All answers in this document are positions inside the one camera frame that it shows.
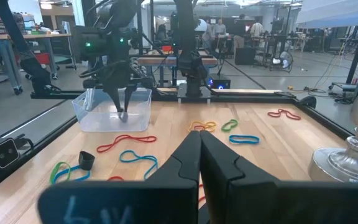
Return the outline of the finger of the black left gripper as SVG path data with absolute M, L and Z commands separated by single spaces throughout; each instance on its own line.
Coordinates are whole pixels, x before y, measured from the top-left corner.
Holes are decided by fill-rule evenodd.
M 114 105 L 117 109 L 117 112 L 123 112 L 124 110 L 121 108 L 121 103 L 120 103 L 120 99 L 119 99 L 119 92 L 117 88 L 106 88 L 104 89 L 104 92 L 107 93 L 110 98 L 113 100 Z
M 124 111 L 127 112 L 128 108 L 129 108 L 129 103 L 132 97 L 133 92 L 135 92 L 137 90 L 136 86 L 128 86 L 125 90 L 124 90 Z

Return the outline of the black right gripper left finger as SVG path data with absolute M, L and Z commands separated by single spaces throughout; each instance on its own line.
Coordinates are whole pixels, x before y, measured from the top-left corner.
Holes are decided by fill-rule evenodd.
M 63 182 L 37 202 L 43 224 L 197 224 L 201 135 L 192 131 L 145 181 Z

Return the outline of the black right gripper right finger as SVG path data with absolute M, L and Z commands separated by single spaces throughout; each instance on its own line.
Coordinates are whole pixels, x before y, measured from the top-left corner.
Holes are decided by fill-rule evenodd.
M 280 180 L 211 133 L 200 136 L 210 224 L 358 224 L 358 184 Z

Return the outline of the green wide rubber band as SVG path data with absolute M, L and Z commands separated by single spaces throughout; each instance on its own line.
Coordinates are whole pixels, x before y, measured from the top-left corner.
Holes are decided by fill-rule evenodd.
M 51 185 L 53 185 L 55 183 L 55 178 L 58 174 L 58 171 L 60 170 L 61 166 L 66 166 L 67 167 L 67 180 L 70 180 L 70 176 L 71 176 L 71 166 L 67 163 L 67 162 L 57 162 L 54 166 L 54 168 L 51 171 L 50 177 L 49 177 L 49 182 Z

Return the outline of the thin yellow rubber band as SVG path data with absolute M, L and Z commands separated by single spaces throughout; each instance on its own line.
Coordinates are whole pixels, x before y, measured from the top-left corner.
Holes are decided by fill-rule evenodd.
M 205 131 L 208 131 L 208 132 L 210 132 L 210 133 L 215 132 L 216 126 L 217 126 L 217 123 L 214 122 L 214 121 L 207 121 L 207 122 L 205 122 L 205 123 L 202 122 L 202 121 L 192 121 L 191 124 L 190 124 L 190 126 L 189 126 L 189 128 L 188 128 L 188 131 L 193 131 L 193 127 L 194 127 L 195 125 L 199 125 L 199 124 L 205 125 L 205 128 L 206 128 Z

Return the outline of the clear plastic bin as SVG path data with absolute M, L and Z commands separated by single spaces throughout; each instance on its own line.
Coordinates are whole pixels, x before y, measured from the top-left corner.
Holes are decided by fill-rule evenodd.
M 86 90 L 72 101 L 84 132 L 140 132 L 149 127 L 152 91 L 133 92 L 127 112 L 117 112 L 113 100 L 100 89 Z

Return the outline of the blue wide rubber band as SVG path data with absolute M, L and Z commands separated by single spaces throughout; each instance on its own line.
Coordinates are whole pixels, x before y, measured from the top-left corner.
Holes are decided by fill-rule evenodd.
M 64 176 L 64 175 L 67 175 L 67 176 L 68 176 L 69 174 L 71 174 L 72 172 L 77 171 L 77 170 L 83 171 L 83 169 L 82 169 L 80 166 L 74 166 L 74 167 L 71 167 L 70 169 L 64 169 L 64 170 L 61 170 L 61 171 L 57 172 L 57 173 L 55 174 L 55 177 L 52 179 L 52 184 L 56 184 L 56 183 L 57 183 L 57 180 L 58 180 L 60 177 L 62 177 L 62 176 Z M 84 176 L 79 177 L 79 178 L 76 178 L 76 179 L 74 179 L 74 181 L 83 181 L 83 180 L 86 180 L 86 179 L 88 179 L 88 178 L 90 177 L 90 175 L 91 175 L 91 171 L 90 171 L 90 170 L 86 170 Z

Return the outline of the red storage bin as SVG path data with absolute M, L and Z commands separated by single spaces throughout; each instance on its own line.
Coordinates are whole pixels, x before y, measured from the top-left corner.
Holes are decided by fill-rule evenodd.
M 49 65 L 50 64 L 50 58 L 48 53 L 36 53 L 35 54 L 36 59 L 38 62 L 42 65 Z

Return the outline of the black box blue light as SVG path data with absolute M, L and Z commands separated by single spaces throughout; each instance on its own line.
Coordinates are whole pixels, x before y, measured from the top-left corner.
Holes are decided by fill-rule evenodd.
M 208 84 L 212 89 L 230 89 L 231 80 L 223 74 L 211 73 Z

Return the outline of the person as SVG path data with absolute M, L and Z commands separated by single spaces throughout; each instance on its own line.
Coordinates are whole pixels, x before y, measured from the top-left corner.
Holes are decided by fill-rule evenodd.
M 250 30 L 251 37 L 260 37 L 263 33 L 263 25 L 260 23 L 259 20 L 256 20 Z
M 244 35 L 246 33 L 245 15 L 240 14 L 239 19 L 234 24 L 234 50 L 244 47 Z
M 201 36 L 203 40 L 203 47 L 208 49 L 211 46 L 211 41 L 214 37 L 213 28 L 210 23 L 206 23 L 206 31 Z
M 213 35 L 215 39 L 225 38 L 226 36 L 226 26 L 223 24 L 223 20 L 219 19 L 218 23 L 213 27 Z

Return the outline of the wooden workbench grey legs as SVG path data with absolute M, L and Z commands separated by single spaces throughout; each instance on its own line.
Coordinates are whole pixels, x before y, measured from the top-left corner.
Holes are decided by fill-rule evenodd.
M 54 59 L 52 49 L 52 38 L 66 38 L 71 47 L 71 34 L 25 34 L 25 39 L 40 39 L 44 44 L 45 50 L 49 54 L 50 70 L 53 75 L 58 75 L 57 64 Z M 12 49 L 11 39 L 7 34 L 0 35 L 0 56 L 2 57 L 3 65 L 9 77 L 12 89 L 16 95 L 20 95 L 23 92 L 21 85 L 21 77 L 19 76 L 19 68 L 17 66 L 14 51 Z

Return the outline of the black cabinet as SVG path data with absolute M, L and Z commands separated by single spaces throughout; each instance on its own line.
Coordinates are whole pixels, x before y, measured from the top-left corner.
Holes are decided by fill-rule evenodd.
M 255 63 L 256 48 L 237 48 L 234 55 L 236 65 L 253 65 Z

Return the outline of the floor fan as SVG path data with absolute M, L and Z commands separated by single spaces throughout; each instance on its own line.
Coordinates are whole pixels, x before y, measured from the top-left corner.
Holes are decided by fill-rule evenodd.
M 293 66 L 293 55 L 283 51 L 279 57 L 273 57 L 269 66 L 270 70 L 281 70 L 290 73 Z

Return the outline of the wooden table black frame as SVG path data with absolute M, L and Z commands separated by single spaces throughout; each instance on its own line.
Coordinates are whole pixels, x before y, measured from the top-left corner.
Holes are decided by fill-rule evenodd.
M 137 58 L 139 65 L 146 68 L 147 74 L 158 72 L 158 85 L 160 87 L 177 86 L 180 81 L 180 71 L 177 68 L 177 56 L 160 55 L 155 50 Z

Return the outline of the black aluminium table frame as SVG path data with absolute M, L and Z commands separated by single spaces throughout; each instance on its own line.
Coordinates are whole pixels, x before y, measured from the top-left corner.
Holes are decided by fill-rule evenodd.
M 314 119 L 319 124 L 323 125 L 330 132 L 337 135 L 341 139 L 346 139 L 352 136 L 353 133 L 343 128 L 333 120 L 329 119 L 325 115 L 315 110 L 316 98 L 313 96 L 307 96 L 302 100 L 298 100 L 295 95 L 289 92 L 282 92 L 278 90 L 235 90 L 235 89 L 223 89 L 220 93 L 213 95 L 209 98 L 187 98 L 179 97 L 176 88 L 167 88 L 164 90 L 166 94 L 161 95 L 156 92 L 151 94 L 151 102 L 157 101 L 175 101 L 182 103 L 273 103 L 273 104 L 289 104 L 296 106 L 300 111 L 307 114 L 308 117 Z M 47 147 L 52 141 L 56 140 L 61 134 L 63 134 L 68 128 L 74 125 L 78 121 L 75 116 L 68 121 L 61 124 L 54 129 L 51 133 L 43 137 L 34 146 L 28 147 L 23 154 L 19 156 L 19 159 L 14 162 L 11 168 L 0 170 L 0 183 L 8 178 L 18 168 L 23 166 L 26 162 L 32 159 L 41 150 Z

